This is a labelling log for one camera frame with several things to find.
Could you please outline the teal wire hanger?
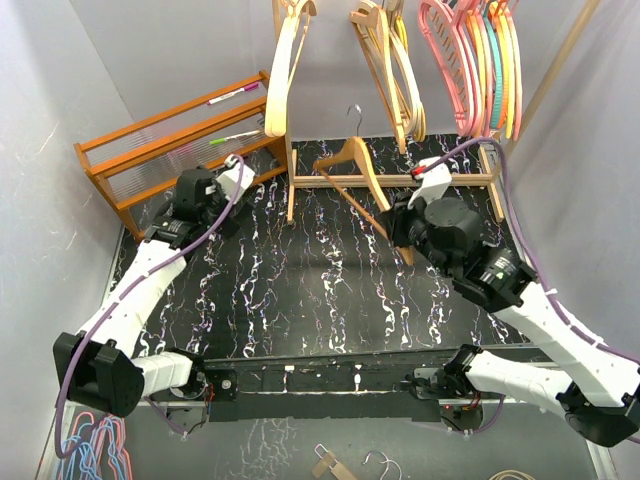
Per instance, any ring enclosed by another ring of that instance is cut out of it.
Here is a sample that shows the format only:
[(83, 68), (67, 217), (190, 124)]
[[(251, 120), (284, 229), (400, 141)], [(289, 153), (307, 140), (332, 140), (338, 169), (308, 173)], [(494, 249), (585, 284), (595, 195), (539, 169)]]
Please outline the teal wire hanger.
[(495, 102), (497, 104), (494, 105), (494, 114), (497, 117), (497, 120), (494, 122), (493, 126), (494, 130), (499, 130), (504, 126), (507, 116), (509, 68), (507, 65), (508, 55), (506, 30), (501, 23), (501, 15), (498, 13), (497, 1), (491, 1), (489, 3), (487, 18), (494, 31), (500, 57), (500, 64), (495, 64), (495, 66), (499, 68), (497, 71), (500, 72), (500, 76), (496, 78)]

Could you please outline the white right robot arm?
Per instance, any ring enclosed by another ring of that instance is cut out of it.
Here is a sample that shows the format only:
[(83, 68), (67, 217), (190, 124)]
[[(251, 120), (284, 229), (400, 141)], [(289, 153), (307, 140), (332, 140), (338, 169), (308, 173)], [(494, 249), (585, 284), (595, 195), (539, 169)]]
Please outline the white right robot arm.
[(400, 195), (379, 221), (395, 247), (413, 247), (454, 290), (510, 324), (555, 364), (548, 370), (465, 344), (416, 387), (460, 397), (510, 396), (552, 412), (603, 447), (639, 439), (639, 365), (576, 333), (537, 273), (517, 252), (487, 242), (481, 217), (453, 197), (426, 202)]

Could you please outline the light wooden clothes rack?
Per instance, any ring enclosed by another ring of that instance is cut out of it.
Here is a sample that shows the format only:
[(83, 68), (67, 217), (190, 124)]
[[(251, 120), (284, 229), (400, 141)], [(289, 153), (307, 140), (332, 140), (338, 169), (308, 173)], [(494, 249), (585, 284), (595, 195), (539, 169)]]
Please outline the light wooden clothes rack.
[[(547, 95), (549, 89), (553, 85), (553, 82), (560, 73), (563, 65), (567, 61), (571, 51), (579, 40), (583, 30), (588, 25), (591, 17), (595, 13), (600, 3), (598, 1), (587, 1), (578, 17), (576, 18), (569, 33), (565, 37), (560, 49), (555, 55), (551, 65), (547, 69), (540, 85), (538, 86), (535, 94), (529, 102), (526, 111), (522, 117), (521, 129), (525, 130), (533, 119), (538, 108), (541, 106), (543, 99)], [(485, 148), (489, 145), (493, 147), (496, 155), (499, 156), (497, 164), (492, 167), (489, 163), (483, 164), (483, 171), (479, 174), (452, 174), (452, 186), (457, 187), (479, 187), (489, 190), (489, 197), (493, 202), (494, 216), (498, 222), (502, 222), (505, 219), (507, 213), (507, 199), (504, 196), (500, 196), (497, 193), (496, 184), (499, 176), (507, 174), (507, 168), (504, 166), (508, 157), (513, 153), (518, 141), (513, 142), (510, 140), (506, 147), (503, 147), (495, 135), (488, 137), (476, 137), (472, 138), (456, 148), (446, 152), (439, 158), (443, 163), (446, 163), (454, 157), (462, 154), (470, 148), (476, 147), (478, 149), (479, 156), (482, 160), (486, 159)], [(288, 173), (288, 203), (287, 203), (287, 223), (292, 224), (294, 222), (294, 207), (295, 207), (295, 191), (297, 189), (319, 189), (319, 188), (332, 188), (324, 177), (318, 173), (312, 176), (300, 176), (296, 173), (297, 170), (297, 151), (291, 151), (291, 158), (287, 161), (287, 173)], [(338, 165), (331, 166), (328, 169), (330, 176), (346, 176), (346, 175), (359, 175), (359, 169), (353, 161), (345, 162)], [(348, 188), (364, 188), (364, 183), (358, 180), (360, 186), (347, 187), (346, 181), (341, 181), (341, 186), (347, 190)], [(380, 178), (379, 183), (383, 186), (383, 181)]]

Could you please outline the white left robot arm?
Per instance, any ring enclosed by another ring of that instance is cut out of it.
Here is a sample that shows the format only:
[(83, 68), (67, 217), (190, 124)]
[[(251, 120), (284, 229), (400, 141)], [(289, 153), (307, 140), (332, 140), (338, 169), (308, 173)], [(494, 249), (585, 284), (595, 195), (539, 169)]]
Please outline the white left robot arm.
[(196, 367), (195, 355), (169, 351), (142, 358), (135, 356), (135, 345), (194, 250), (218, 229), (236, 230), (232, 211), (254, 177), (236, 155), (219, 173), (197, 167), (179, 176), (172, 198), (157, 212), (133, 263), (103, 305), (77, 333), (55, 341), (59, 403), (71, 400), (125, 417), (157, 392), (174, 389), (186, 399), (204, 392), (207, 376)]

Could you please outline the thick pink plastic hanger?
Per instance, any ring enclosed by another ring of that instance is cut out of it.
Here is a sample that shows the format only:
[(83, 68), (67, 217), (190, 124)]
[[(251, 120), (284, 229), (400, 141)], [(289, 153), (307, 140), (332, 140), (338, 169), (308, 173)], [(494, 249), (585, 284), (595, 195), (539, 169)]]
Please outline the thick pink plastic hanger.
[(474, 109), (474, 116), (470, 134), (480, 136), (483, 131), (484, 121), (484, 97), (481, 90), (482, 75), (478, 68), (478, 51), (476, 41), (478, 33), (474, 32), (475, 22), (470, 18), (473, 1), (452, 1), (451, 7), (454, 13), (454, 26), (458, 29), (460, 39), (465, 48), (469, 79), (472, 85), (472, 94), (469, 95), (469, 106)]

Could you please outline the orange wooden shelf rack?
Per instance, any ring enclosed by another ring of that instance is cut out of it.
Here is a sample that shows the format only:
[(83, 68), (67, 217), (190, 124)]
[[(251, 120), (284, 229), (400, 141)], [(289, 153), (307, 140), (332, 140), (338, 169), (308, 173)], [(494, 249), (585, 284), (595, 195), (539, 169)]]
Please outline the orange wooden shelf rack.
[[(254, 182), (263, 183), (287, 172), (283, 137), (264, 133), (221, 145), (209, 141), (250, 130), (264, 130), (270, 75), (259, 73), (197, 97), (184, 104), (120, 128), (94, 140), (77, 143), (79, 163), (132, 237), (143, 238), (134, 206), (175, 186), (183, 170), (201, 166), (217, 170), (232, 153), (248, 156), (265, 151), (268, 165)], [(207, 101), (252, 82), (258, 89), (208, 105)]]

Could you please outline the yellow metal hanger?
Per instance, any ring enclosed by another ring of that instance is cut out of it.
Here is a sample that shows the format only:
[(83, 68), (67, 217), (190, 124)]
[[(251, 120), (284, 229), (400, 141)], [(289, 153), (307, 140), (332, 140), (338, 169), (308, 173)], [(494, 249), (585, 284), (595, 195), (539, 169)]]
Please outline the yellow metal hanger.
[(522, 113), (523, 113), (523, 86), (522, 86), (522, 65), (521, 65), (521, 55), (520, 55), (520, 46), (517, 35), (516, 26), (513, 20), (513, 15), (511, 8), (509, 7), (508, 1), (501, 2), (501, 10), (506, 17), (509, 32), (512, 40), (512, 49), (513, 49), (513, 62), (514, 62), (514, 85), (515, 85), (515, 111), (514, 111), (514, 120), (513, 120), (513, 134), (511, 136), (511, 140), (515, 142), (519, 139), (520, 130), (522, 126)]

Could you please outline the cream thin plastic hanger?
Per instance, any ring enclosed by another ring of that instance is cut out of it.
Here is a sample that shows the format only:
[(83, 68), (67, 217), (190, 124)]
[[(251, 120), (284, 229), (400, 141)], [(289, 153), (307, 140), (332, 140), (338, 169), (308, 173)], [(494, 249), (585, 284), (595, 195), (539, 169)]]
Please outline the cream thin plastic hanger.
[(290, 44), (286, 45), (285, 42), (290, 41), (291, 37), (284, 22), (285, 9), (280, 2), (272, 2), (277, 42), (267, 88), (264, 132), (268, 137), (284, 136), (287, 132), (289, 93), (286, 93), (286, 88)]

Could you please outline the wooden clip hanger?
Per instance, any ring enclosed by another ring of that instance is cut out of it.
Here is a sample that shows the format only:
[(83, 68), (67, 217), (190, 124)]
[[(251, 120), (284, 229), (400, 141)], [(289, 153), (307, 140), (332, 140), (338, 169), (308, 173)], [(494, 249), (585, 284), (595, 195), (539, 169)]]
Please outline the wooden clip hanger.
[(326, 449), (322, 444), (317, 444), (314, 447), (314, 453), (319, 458), (319, 461), (311, 469), (311, 474), (315, 479), (320, 479), (329, 472), (336, 480), (356, 480), (356, 476), (337, 459), (332, 451)]

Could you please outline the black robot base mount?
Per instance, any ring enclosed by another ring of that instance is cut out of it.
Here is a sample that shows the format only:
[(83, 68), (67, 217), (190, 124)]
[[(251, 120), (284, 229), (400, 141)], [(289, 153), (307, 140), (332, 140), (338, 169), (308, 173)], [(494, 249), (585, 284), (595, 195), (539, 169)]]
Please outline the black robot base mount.
[(210, 422), (253, 419), (404, 418), (437, 422), (443, 404), (482, 407), (495, 393), (430, 390), (453, 350), (205, 359), (191, 386), (156, 394), (197, 405)]

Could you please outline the green capped marker pen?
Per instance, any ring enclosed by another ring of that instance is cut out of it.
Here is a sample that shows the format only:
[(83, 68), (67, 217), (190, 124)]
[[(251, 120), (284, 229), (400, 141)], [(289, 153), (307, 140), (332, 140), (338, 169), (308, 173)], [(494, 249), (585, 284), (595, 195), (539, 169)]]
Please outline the green capped marker pen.
[(253, 137), (256, 135), (261, 135), (264, 133), (264, 130), (262, 129), (255, 129), (255, 130), (250, 130), (250, 131), (246, 131), (246, 132), (242, 132), (242, 133), (238, 133), (238, 134), (234, 134), (234, 135), (229, 135), (229, 136), (225, 136), (225, 137), (221, 137), (221, 138), (216, 138), (216, 139), (212, 139), (209, 141), (209, 145), (215, 146), (215, 145), (221, 145), (233, 140), (240, 140), (240, 139), (244, 139), (244, 138), (248, 138), (248, 137)]

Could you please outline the orange plastic hanger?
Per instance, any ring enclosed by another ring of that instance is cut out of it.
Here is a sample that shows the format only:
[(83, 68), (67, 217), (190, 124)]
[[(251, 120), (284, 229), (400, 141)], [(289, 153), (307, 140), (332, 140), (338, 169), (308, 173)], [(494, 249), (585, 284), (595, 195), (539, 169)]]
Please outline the orange plastic hanger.
[(507, 84), (507, 113), (505, 121), (505, 133), (506, 138), (510, 139), (514, 129), (514, 117), (515, 117), (515, 62), (511, 31), (508, 25), (506, 12), (506, 2), (499, 1), (494, 10), (494, 18), (499, 22), (502, 31), (502, 39), (505, 43), (505, 60), (503, 66), (507, 69), (506, 84)]

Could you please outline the purple capped marker pen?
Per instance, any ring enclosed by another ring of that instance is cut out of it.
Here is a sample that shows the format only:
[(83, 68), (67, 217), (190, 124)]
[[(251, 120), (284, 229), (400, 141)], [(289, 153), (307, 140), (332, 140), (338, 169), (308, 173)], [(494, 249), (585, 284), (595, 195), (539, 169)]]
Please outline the purple capped marker pen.
[(215, 104), (217, 104), (217, 103), (220, 103), (220, 102), (222, 102), (222, 101), (225, 101), (225, 100), (227, 100), (227, 99), (230, 99), (230, 98), (232, 98), (232, 97), (234, 97), (234, 96), (236, 96), (236, 95), (238, 95), (238, 94), (241, 94), (241, 93), (248, 93), (248, 92), (251, 92), (251, 91), (253, 91), (253, 90), (256, 90), (256, 89), (258, 89), (258, 88), (259, 88), (259, 86), (260, 86), (260, 83), (259, 83), (259, 82), (252, 82), (252, 83), (250, 83), (250, 84), (244, 85), (244, 86), (242, 86), (242, 87), (239, 87), (239, 88), (234, 89), (234, 90), (232, 90), (232, 91), (229, 91), (229, 92), (227, 92), (227, 93), (224, 93), (224, 94), (218, 95), (218, 96), (216, 96), (216, 97), (214, 97), (214, 98), (212, 98), (212, 99), (208, 100), (208, 101), (207, 101), (207, 104), (208, 104), (208, 105), (215, 105)]

